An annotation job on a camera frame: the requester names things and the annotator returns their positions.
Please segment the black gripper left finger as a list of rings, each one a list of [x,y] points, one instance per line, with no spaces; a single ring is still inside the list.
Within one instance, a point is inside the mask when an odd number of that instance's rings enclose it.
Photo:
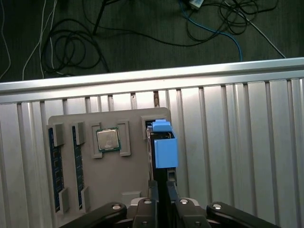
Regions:
[[[107,203],[63,228],[156,228],[158,226],[158,185],[148,182],[148,197],[135,198],[129,207],[120,202]]]

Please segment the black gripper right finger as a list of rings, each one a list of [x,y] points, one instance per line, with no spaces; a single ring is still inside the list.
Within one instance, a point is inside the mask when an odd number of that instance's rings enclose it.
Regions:
[[[181,198],[176,182],[167,182],[174,228],[276,228],[277,225],[223,202],[203,209],[195,199]]]

